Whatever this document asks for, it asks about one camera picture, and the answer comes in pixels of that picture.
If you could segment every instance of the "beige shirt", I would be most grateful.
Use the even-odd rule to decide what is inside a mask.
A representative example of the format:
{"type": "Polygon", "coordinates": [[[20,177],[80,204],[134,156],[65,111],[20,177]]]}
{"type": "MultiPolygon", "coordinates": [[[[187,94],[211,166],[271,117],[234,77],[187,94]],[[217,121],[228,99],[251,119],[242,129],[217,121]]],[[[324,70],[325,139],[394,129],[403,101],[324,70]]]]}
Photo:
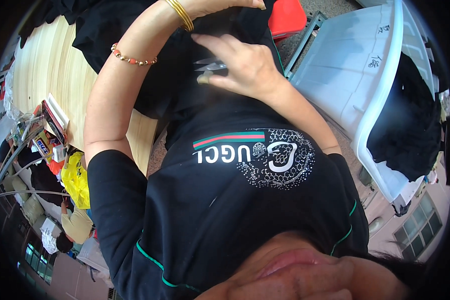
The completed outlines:
{"type": "Polygon", "coordinates": [[[84,209],[75,208],[73,213],[62,214],[62,227],[65,233],[77,244],[83,244],[90,235],[93,222],[84,209]]]}

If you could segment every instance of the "concrete floor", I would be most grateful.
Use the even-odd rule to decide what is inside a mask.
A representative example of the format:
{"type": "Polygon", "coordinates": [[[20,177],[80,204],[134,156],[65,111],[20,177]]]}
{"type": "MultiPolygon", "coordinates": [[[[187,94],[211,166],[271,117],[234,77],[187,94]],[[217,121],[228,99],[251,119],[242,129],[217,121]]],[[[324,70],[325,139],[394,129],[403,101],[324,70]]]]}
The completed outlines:
{"type": "MultiPolygon", "coordinates": [[[[361,8],[360,4],[358,4],[354,0],[300,0],[300,2],[302,3],[302,7],[307,15],[312,16],[315,11],[319,10],[328,18],[332,18],[337,15],[342,15],[361,8]]],[[[284,65],[287,63],[288,59],[293,55],[295,47],[300,42],[301,37],[302,34],[298,33],[278,43],[277,49],[280,53],[282,63],[284,65]]],[[[332,124],[329,125],[333,133],[335,134],[338,143],[340,144],[343,157],[347,161],[347,164],[350,168],[350,172],[352,173],[352,176],[354,178],[354,182],[357,187],[358,194],[360,195],[360,199],[364,201],[372,193],[372,191],[370,188],[365,187],[359,180],[359,173],[362,168],[362,165],[360,161],[358,161],[358,159],[355,157],[353,150],[350,148],[350,142],[347,140],[347,138],[343,136],[332,124]]],[[[147,176],[150,176],[158,169],[160,169],[162,160],[165,154],[167,153],[164,144],[165,144],[165,137],[163,137],[161,141],[158,142],[158,145],[155,147],[154,151],[151,154],[147,176]]],[[[380,195],[377,195],[375,197],[374,202],[381,203],[382,201],[377,199],[377,197],[380,198],[380,195]]],[[[373,215],[372,214],[370,216],[367,215],[367,217],[369,218],[368,221],[370,223],[373,220],[371,219],[373,218],[373,215]]]]}

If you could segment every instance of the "woman's hand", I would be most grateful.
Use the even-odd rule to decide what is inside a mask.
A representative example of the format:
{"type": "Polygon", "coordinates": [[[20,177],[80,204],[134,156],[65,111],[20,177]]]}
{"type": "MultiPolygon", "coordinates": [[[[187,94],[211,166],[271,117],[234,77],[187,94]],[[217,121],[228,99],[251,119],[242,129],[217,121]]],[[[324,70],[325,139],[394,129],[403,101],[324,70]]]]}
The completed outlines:
{"type": "Polygon", "coordinates": [[[192,20],[213,14],[232,6],[265,10],[264,0],[178,0],[192,20]]]}
{"type": "Polygon", "coordinates": [[[210,84],[225,90],[267,102],[278,85],[288,83],[277,70],[272,52],[265,45],[250,45],[225,34],[192,34],[192,39],[210,50],[226,64],[228,76],[200,75],[200,84],[210,84]]]}

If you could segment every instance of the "woman's lips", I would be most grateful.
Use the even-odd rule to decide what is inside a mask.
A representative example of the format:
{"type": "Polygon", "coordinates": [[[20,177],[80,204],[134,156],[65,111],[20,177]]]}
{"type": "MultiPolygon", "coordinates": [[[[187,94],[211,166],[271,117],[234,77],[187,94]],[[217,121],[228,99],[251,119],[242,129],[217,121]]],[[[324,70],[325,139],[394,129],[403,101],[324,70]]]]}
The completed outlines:
{"type": "Polygon", "coordinates": [[[331,261],[314,253],[311,249],[293,249],[275,256],[259,273],[257,279],[288,267],[290,265],[330,265],[331,261]]]}

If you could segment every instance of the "scissors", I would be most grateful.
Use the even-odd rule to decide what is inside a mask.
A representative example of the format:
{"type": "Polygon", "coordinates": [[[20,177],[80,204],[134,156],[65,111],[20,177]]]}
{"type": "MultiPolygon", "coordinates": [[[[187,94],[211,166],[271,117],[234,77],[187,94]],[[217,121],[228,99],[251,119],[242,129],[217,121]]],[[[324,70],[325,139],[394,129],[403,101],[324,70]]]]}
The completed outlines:
{"type": "Polygon", "coordinates": [[[226,69],[227,65],[223,63],[218,57],[210,57],[194,62],[194,64],[207,64],[204,67],[198,68],[195,71],[216,71],[226,69]]]}

